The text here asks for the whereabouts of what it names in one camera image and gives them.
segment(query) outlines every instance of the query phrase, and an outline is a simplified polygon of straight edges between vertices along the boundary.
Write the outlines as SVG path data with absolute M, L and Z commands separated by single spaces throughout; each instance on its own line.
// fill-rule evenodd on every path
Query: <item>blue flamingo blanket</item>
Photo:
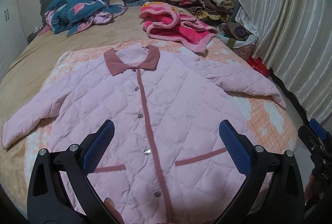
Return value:
M 126 10 L 122 5 L 109 5 L 109 0 L 53 0 L 45 18 L 55 34 L 69 30 L 68 37 L 93 24 L 107 24 Z

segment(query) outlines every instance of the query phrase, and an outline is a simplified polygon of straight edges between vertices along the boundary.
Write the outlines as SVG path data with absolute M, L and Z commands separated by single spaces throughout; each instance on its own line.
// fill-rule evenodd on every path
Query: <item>metal screw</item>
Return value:
M 45 155 L 46 154 L 46 149 L 45 148 L 43 148 L 43 149 L 41 149 L 41 150 L 39 150 L 39 155 Z
M 262 153 L 262 152 L 264 151 L 264 148 L 263 148 L 263 146 L 257 145 L 257 146 L 255 146 L 255 150 L 256 150 L 258 153 Z
M 69 147 L 69 150 L 72 151 L 72 152 L 75 152 L 77 149 L 78 149 L 78 145 L 77 145 L 77 144 L 72 144 L 72 145 Z
M 287 150 L 286 155 L 289 156 L 289 157 L 292 157 L 292 156 L 294 156 L 294 153 L 290 150 Z

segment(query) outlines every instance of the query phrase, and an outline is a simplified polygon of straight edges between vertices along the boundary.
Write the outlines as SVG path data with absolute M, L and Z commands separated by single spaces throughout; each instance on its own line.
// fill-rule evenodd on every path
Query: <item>jacket sleeve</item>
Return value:
M 273 82 L 254 69 L 241 63 L 224 64 L 218 61 L 199 60 L 183 55 L 181 61 L 199 75 L 209 79 L 224 91 L 243 92 L 253 96 L 271 96 L 283 109 L 286 103 Z
M 60 77 L 20 108 L 3 126 L 3 148 L 7 149 L 26 136 L 41 119 L 58 116 L 64 100 L 75 89 L 86 71 L 87 67 L 80 67 Z

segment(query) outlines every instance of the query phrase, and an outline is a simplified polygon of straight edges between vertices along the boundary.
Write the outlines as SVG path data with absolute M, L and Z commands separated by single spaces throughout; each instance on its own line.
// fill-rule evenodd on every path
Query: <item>blue gripper pad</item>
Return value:
M 228 120 L 223 120 L 219 125 L 219 135 L 224 145 L 226 146 L 226 149 L 229 152 L 237 170 L 241 174 L 249 176 L 251 172 L 251 157 L 238 138 L 240 134 L 236 132 Z
M 114 137 L 114 132 L 114 123 L 109 121 L 100 131 L 90 148 L 86 151 L 82 164 L 82 171 L 85 175 L 95 171 L 107 147 Z
M 310 119 L 309 126 L 316 133 L 319 139 L 321 139 L 322 141 L 325 141 L 327 139 L 326 130 L 317 122 L 316 119 Z

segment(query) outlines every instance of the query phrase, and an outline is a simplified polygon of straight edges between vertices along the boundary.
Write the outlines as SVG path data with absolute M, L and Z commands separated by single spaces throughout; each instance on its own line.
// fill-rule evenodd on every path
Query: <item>bed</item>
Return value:
M 11 65 L 0 84 L 1 133 L 3 124 L 42 87 L 79 67 L 82 62 L 99 57 L 111 47 L 121 49 L 140 42 L 142 45 L 153 44 L 160 50 L 192 53 L 181 43 L 149 39 L 141 28 L 139 13 L 140 7 L 129 7 L 113 23 L 93 26 L 68 38 L 67 32 L 54 35 L 49 31 L 37 36 Z M 216 38 L 201 57 L 250 68 Z M 297 131 L 285 110 L 270 97 L 242 93 L 232 93 L 229 97 L 240 108 L 256 140 L 268 151 L 283 153 L 286 149 L 294 149 Z M 0 183 L 14 204 L 24 212 L 35 156 L 39 149 L 47 147 L 53 120 L 42 120 L 27 137 L 8 150 L 0 147 Z

